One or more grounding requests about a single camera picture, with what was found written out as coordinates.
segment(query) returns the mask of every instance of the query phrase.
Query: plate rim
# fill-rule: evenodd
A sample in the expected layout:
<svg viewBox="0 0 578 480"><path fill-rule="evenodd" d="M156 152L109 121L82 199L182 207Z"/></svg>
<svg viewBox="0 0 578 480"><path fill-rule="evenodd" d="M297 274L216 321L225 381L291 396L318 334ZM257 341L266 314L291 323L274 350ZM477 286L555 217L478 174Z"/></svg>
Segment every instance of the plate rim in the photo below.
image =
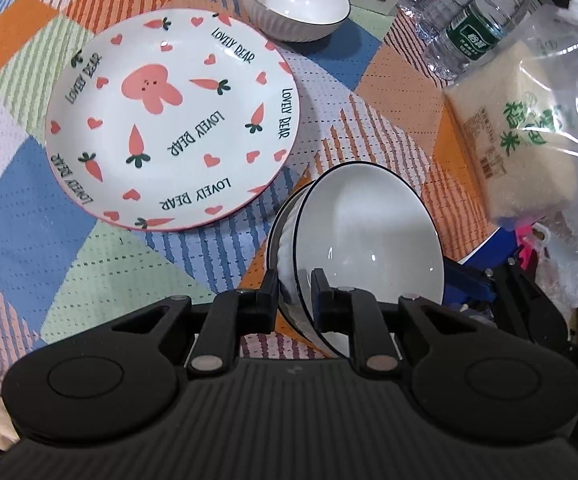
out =
<svg viewBox="0 0 578 480"><path fill-rule="evenodd" d="M115 27L118 27L119 25L123 24L124 22L128 22L129 20L137 20L139 17L141 16L149 16L150 14L155 14L155 13L162 13L162 12L178 12L181 10L191 10L191 11L197 11L197 12L204 12L207 13L209 15L215 14L214 11L209 10L209 9L198 9L196 7L172 7L170 9L155 9L155 10L150 10L149 12L143 12L141 14L136 14L135 16L130 16L124 20L121 20L120 22L114 23L111 27L106 28L105 30L101 31L99 34L95 34L89 41L87 41L85 44L82 45L82 47L79 48L79 50L84 50L84 48L91 44L92 41L94 41L96 38L98 38L99 36L101 36L102 34L105 34L111 30L113 30ZM280 58L282 59L282 61L284 63L287 64L287 66L290 67L289 63L287 62L286 58L284 57L284 55L280 52L280 50L278 49L278 45L276 44L277 40L273 40L272 38L267 37L266 35L264 35L260 30L257 30L256 28L254 28L253 26L249 25L248 23L240 20L239 18L235 18L233 16L231 16L230 14L228 14L229 18L232 19L235 22L239 22L242 25L244 25L246 28L249 28L253 33L257 34L258 36L260 36L261 38L263 38L264 40L267 40L268 42L273 43L273 45L275 46L275 50L278 53L278 55L280 56ZM72 202L73 204L75 204L76 206L78 206L80 209L82 209L85 213L93 216L94 218L101 220L103 222L106 222L109 225L115 226L115 227L119 227L121 229L128 229L130 231L136 231L136 232L162 232L162 233L168 233L168 232L178 232L178 231L187 231L189 229L195 229L198 227L202 227L205 225L211 225L215 222L218 222L220 220L224 220L226 217L230 216L231 214L245 208L247 205L249 205L251 202L253 202L253 200L255 200L256 198L258 198L259 196L262 195L262 193L264 193L268 187L273 183L273 181L277 178L277 176L280 174L280 172L282 171L282 168L284 168L286 166L286 161L289 158L289 156L291 155L291 152L293 151L294 147L295 147L295 143L298 140L298 131L300 129L300 94L298 92L298 85L297 85L297 81L295 78L295 74L293 73L293 70L291 70L290 73L287 73L290 77L291 77L291 81L293 82L293 89L295 90L295 95L297 97L297 99L295 100L295 103L297 103L297 105L295 105L296 107L296 117L298 118L296 121L296 127L295 127L295 134L293 136L293 141L291 142L291 146L287 148L287 157L284 159L284 162L278 167L278 170L275 172L275 174L271 177L271 179L265 184L264 189L260 190L258 193L254 194L250 199L246 200L246 202L243 202L242 204L240 204L239 206L230 209L229 211L225 212L225 213L218 213L216 216L214 216L214 218L210 218L208 219L206 222L199 222L199 223L195 223L189 226L185 226L185 227L179 227L179 228L159 228L159 227L153 227L150 228L148 226L146 226L145 228L141 228L141 227L137 227L135 225L124 225L121 224L120 222L115 222L110 220L109 218L105 218L104 215L97 215L96 213L93 213L92 211L87 210L81 203L78 203L74 198L72 198L72 196L68 193L67 189L65 189L65 187L62 185L62 181L60 178L58 178L58 175L56 174L56 169L54 168L54 165L51 163L51 155L49 150L47 149L47 139L51 139L51 137L47 137L46 133L50 127L51 121L52 119L49 117L48 115L48 111L49 108L51 106L51 102L54 99L54 97L56 97L56 93L54 92L56 85L58 83L58 81L60 80L60 78L62 78L62 75L64 74L64 71L69 67L69 59L67 57L67 63L66 65L63 67L62 71L60 72L60 75L57 76L57 78L55 79L55 81L53 82L53 86L51 88L51 94L49 96L49 101L47 102L46 108L45 108L45 117L44 117L44 130L43 130L43 134L44 134L44 152L46 154L47 157L47 162L48 165L50 167L51 170L51 174L53 175L54 179L56 180L58 186L60 187L60 189L64 192L64 194L68 197L69 201Z"/></svg>
<svg viewBox="0 0 578 480"><path fill-rule="evenodd" d="M313 315L309 312L309 310L306 307L306 303L304 301L304 295L302 293L302 287L300 286L300 280L298 279L298 262L297 262L297 257L296 257L296 249L297 249L297 244L298 244L298 226L300 224L300 217L302 216L302 212L304 211L304 206L306 205L306 203L309 200L309 195L311 194L311 192L316 188L317 184L319 183L320 180L323 180L324 177L326 175L328 175L329 173L331 173L333 170L336 170L337 168L341 168L342 166L348 166L351 164L364 164L366 166L376 166L378 168L380 168L381 170L387 171L390 174L392 174L392 176L395 176L397 179L399 179L400 181L402 181L403 184L405 184L406 187L408 187L409 191L411 191L411 193L413 193L413 195L416 197L416 199L418 200L419 203L421 203L422 207L424 207L424 210L426 211L426 214L428 215L429 219L431 220L431 224L434 226L434 230L435 230L435 234L437 236L438 239L438 244L440 245L440 256L444 257L444 248L442 246L442 241L440 240L440 235L438 233L438 228L435 225L435 221L434 218L431 216L431 213L429 212L429 209L427 208L427 206L424 204L424 202L422 201L422 199L418 196L418 194L416 193L416 190L413 189L413 187L406 181L404 180L401 176L399 176L397 173L395 173L394 171L390 170L389 168L386 168L385 166L381 166L380 164L377 164L376 162L371 162L368 160L348 160L346 162L343 162L342 164L338 164L332 168L329 168L328 170L325 171L325 173L323 173L322 175L320 175L318 177L318 179L316 181L313 182L313 185L311 186L310 189L307 190L307 193L304 197L304 199L302 200L302 204L300 204L300 209L298 210L298 213L296 215L296 219L295 219L295 225L293 228L293 254L291 259L293 260L293 279L296 282L296 288L298 289L298 297L300 298L300 306L302 307L304 313L307 316L307 319L310 320L311 324L313 325L313 329L315 330L315 332L318 334L318 336L320 337L320 339L322 339L322 341L324 341L326 343L327 346L329 346L329 348L335 352L335 354L339 357L343 357L343 358L348 358L349 356L344 355L341 351L339 351L338 349L336 349L332 343L329 342L328 338L326 338L326 336L324 335L324 333L316 327L314 319L313 319ZM444 289L446 288L446 280L445 280L445 273L444 273L444 264L442 264L442 282L444 283L444 286L442 287L442 297L440 299L440 304L444 301Z"/></svg>

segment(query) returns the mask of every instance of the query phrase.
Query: ribbed black surface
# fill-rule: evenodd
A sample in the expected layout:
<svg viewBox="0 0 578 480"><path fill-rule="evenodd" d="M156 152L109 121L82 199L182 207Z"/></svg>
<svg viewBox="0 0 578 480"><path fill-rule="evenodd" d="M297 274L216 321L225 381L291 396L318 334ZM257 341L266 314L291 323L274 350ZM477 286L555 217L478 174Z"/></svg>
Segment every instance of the ribbed black surface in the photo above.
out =
<svg viewBox="0 0 578 480"><path fill-rule="evenodd" d="M0 480L84 479L578 480L578 453L564 440L463 442L345 360L240 359L225 377L192 382L141 434L94 449L25 440L0 459Z"/></svg>

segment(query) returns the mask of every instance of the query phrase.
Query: pink bear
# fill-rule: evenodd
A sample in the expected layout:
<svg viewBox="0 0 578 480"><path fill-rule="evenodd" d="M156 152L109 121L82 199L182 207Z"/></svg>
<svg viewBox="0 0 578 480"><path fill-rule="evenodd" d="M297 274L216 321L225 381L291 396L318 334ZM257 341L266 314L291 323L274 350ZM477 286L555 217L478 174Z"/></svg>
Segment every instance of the pink bear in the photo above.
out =
<svg viewBox="0 0 578 480"><path fill-rule="evenodd" d="M182 94L171 83L166 82L168 71L162 65L141 66L131 72L122 82L122 94L129 99L140 99L151 114L161 114L162 101L170 105L182 104Z"/></svg>

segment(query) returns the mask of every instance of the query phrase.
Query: white plate with pink rim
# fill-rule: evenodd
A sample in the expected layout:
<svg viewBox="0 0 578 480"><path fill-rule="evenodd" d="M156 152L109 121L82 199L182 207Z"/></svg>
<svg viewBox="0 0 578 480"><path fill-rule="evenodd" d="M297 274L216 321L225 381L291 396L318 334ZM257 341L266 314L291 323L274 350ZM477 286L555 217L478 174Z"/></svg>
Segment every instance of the white plate with pink rim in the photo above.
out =
<svg viewBox="0 0 578 480"><path fill-rule="evenodd" d="M163 9L107 29L70 60L49 101L46 149L62 189L92 215L182 230L262 193L299 117L273 43L224 14Z"/></svg>

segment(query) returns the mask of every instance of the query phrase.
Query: ribbed white bowl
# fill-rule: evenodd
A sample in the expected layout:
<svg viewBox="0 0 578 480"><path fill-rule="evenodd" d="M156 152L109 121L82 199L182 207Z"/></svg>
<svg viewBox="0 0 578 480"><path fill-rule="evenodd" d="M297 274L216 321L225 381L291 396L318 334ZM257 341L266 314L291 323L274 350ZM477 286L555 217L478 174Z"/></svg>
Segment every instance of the ribbed white bowl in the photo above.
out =
<svg viewBox="0 0 578 480"><path fill-rule="evenodd" d="M314 41L331 34L351 12L349 0L242 0L251 22L280 41Z"/></svg>

